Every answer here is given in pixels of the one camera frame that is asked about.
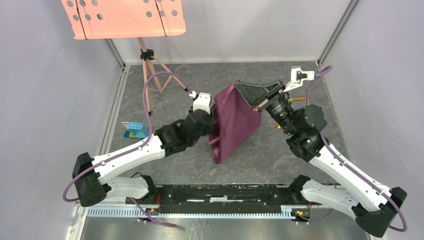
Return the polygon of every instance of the pink perforated panel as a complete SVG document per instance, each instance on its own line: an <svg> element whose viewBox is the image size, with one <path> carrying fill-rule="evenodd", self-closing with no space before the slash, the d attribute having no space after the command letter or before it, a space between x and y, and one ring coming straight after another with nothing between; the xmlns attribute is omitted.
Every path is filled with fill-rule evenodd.
<svg viewBox="0 0 424 240"><path fill-rule="evenodd" d="M181 0L61 1L75 39L158 37L165 33L176 36L186 32Z"/></svg>

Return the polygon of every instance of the pink music stand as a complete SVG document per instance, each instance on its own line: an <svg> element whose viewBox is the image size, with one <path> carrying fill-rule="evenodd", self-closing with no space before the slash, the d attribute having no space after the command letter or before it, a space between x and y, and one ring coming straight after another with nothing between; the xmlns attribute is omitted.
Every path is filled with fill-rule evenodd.
<svg viewBox="0 0 424 240"><path fill-rule="evenodd" d="M137 38L141 47L144 83L147 67L155 73L152 60L166 71L170 69L154 51L147 49L143 37L178 36L186 32L181 0L61 0L72 25L75 39ZM174 76L163 86L157 77L155 88L146 90L147 110L151 114L149 91L162 93L174 78L183 89L186 87Z"/></svg>

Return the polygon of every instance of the gray mat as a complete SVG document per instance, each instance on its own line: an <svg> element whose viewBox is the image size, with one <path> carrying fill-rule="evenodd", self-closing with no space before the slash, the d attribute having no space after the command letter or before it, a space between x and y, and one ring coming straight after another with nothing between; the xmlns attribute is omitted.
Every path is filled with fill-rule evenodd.
<svg viewBox="0 0 424 240"><path fill-rule="evenodd" d="M193 91L219 93L235 80L248 83L270 83L290 81L291 66L300 65L304 71L317 71L314 62L244 62L244 63L199 63L171 64L171 71L179 74ZM166 76L160 78L162 84ZM290 97L302 97L310 82L290 91ZM125 128L121 122L147 123L142 103L143 72L141 65L129 69L125 91L117 118L110 151L115 151L136 142L124 138ZM175 120L184 119L192 105L180 85L171 80L162 94L150 91L153 130ZM322 80L313 87L311 103L323 108L328 125L324 134L346 154L339 127ZM294 101L293 108L301 108L305 101ZM232 155L219 164L212 160L213 152L207 137L201 138L194 147L169 157L154 160L122 174L130 177L141 172L153 178L155 184L231 184L231 183L291 183L298 175L306 175L318 182L331 180L320 169L295 157L286 144L289 136L274 127L275 121L264 112L262 126L247 138Z"/></svg>

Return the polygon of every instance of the tripod stand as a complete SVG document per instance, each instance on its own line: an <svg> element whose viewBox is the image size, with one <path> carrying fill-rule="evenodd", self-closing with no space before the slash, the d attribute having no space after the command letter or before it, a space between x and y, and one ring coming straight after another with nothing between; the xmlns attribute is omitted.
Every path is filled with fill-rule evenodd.
<svg viewBox="0 0 424 240"><path fill-rule="evenodd" d="M147 77L148 76L147 68L150 70L150 73L152 75L156 73L155 67L153 66L153 63L152 63L152 60L156 60L156 62L158 62L162 66L162 68L165 69L165 71L171 72L171 70L161 61L161 59L158 56L155 55L154 51L152 49L148 49L146 47L146 44L145 44L142 37L138 37L137 39L138 39L138 42L140 43L140 47L141 47L140 58L141 58L142 64L143 64L144 83L147 82L147 78L148 78ZM149 100L149 91L156 91L156 92L159 92L161 94L164 91L164 89L167 87L167 85L170 83L172 78L174 78L185 91L188 91L187 88L184 86L184 84L181 83L180 80L178 80L178 78L176 78L175 76L170 75L163 86L161 86L161 83L159 82L159 79L158 79L157 76L153 77L154 82L156 83L156 88L148 87L146 89L147 111L148 111L149 115L152 115L150 100Z"/></svg>

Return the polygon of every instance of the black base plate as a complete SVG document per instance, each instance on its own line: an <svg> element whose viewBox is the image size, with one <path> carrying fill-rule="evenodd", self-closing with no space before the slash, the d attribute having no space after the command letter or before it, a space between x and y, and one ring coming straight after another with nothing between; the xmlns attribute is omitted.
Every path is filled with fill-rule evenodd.
<svg viewBox="0 0 424 240"><path fill-rule="evenodd" d="M214 201L214 198L234 201ZM281 205L305 206L309 203L294 200L288 185L281 184L162 185L157 186L154 198L144 197L137 202L141 205L159 203L163 214L281 213ZM129 199L126 203L134 204Z"/></svg>

